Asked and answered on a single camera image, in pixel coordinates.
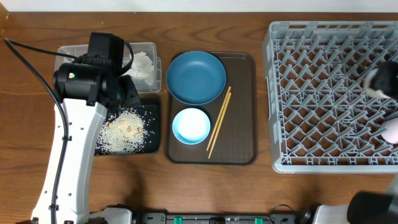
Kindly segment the white napkin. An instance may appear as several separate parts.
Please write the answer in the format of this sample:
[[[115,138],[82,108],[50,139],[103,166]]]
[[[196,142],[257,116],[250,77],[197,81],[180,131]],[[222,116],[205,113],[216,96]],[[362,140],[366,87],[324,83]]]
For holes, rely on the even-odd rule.
[[[152,60],[145,52],[134,54],[134,60],[131,68],[125,73],[133,81],[144,81],[147,85],[154,84],[154,66]]]

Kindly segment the pink cup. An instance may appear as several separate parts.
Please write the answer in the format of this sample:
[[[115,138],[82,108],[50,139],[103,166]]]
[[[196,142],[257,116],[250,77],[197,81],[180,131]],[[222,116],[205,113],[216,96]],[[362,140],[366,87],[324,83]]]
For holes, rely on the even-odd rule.
[[[398,118],[390,119],[381,124],[385,131],[381,134],[383,139],[391,144],[398,143]]]

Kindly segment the dark blue plate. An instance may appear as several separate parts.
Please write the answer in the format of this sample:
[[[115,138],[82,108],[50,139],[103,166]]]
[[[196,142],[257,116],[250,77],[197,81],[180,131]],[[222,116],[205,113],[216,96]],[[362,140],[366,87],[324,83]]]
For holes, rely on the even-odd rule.
[[[215,100],[223,92],[226,80],[221,60],[204,51],[189,51],[176,56],[166,74],[170,94],[188,105],[205,105]]]

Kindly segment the light blue bowl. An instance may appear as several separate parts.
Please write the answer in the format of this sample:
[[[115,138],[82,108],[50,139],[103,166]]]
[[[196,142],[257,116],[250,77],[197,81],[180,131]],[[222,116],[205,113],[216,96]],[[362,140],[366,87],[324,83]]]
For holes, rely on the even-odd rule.
[[[208,115],[197,108],[181,110],[172,121],[172,132],[182,143],[194,145],[202,142],[210,133]]]

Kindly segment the wooden chopstick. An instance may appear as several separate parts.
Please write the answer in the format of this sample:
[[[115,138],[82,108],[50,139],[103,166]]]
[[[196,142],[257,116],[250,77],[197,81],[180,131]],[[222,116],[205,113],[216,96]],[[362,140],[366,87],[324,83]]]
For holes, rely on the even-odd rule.
[[[229,86],[228,89],[227,89],[227,92],[226,92],[226,95],[225,95],[223,104],[222,104],[221,109],[220,109],[220,112],[219,112],[219,114],[218,114],[216,123],[215,123],[215,125],[214,125],[214,127],[213,127],[213,131],[212,131],[212,134],[211,134],[211,137],[210,137],[208,146],[207,146],[207,148],[206,148],[206,151],[209,151],[209,148],[210,148],[210,146],[211,146],[211,144],[212,144],[213,138],[215,137],[216,129],[217,129],[218,124],[219,124],[219,121],[220,121],[220,119],[221,119],[222,112],[224,111],[224,107],[225,107],[225,104],[226,104],[226,102],[227,102],[228,95],[229,95],[230,91],[231,91],[231,86]]]
[[[219,135],[219,132],[220,132],[220,129],[221,129],[221,125],[222,125],[226,110],[228,108],[228,104],[229,104],[230,98],[231,98],[231,93],[229,93],[229,95],[228,95],[228,99],[227,99],[227,102],[225,104],[224,111],[222,112],[221,119],[220,119],[218,127],[216,129],[215,137],[213,138],[213,141],[212,141],[211,146],[209,148],[210,152],[209,152],[209,155],[208,155],[208,159],[210,159],[211,156],[212,156],[213,149],[214,149],[215,143],[217,141],[217,138],[218,138],[218,135]]]

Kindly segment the white paper cup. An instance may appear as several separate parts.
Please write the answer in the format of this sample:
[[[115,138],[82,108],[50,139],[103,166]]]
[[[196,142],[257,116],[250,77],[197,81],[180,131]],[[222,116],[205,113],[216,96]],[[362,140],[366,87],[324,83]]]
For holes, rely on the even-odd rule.
[[[378,71],[378,68],[375,68],[375,69],[371,70],[370,72],[368,72],[368,74],[365,76],[363,90],[370,97],[380,98],[380,99],[389,99],[390,97],[385,95],[383,93],[383,91],[373,90],[370,87],[371,80],[375,77],[377,71]]]

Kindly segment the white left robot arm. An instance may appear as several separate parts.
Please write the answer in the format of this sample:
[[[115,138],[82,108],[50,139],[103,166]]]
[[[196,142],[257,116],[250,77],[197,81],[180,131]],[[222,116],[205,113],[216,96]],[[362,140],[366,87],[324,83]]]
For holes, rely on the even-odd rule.
[[[54,73],[55,132],[42,193],[29,223],[132,223],[115,205],[90,213],[88,191],[100,127],[110,109],[135,103],[121,64],[64,63]]]

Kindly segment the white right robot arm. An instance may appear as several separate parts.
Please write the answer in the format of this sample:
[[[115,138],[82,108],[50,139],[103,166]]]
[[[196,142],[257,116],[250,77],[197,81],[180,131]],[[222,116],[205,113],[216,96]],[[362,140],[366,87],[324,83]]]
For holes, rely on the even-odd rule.
[[[365,75],[363,90],[372,98],[397,99],[397,62],[386,61]],[[385,194],[361,191],[347,205],[319,205],[300,223],[397,223],[397,178]]]

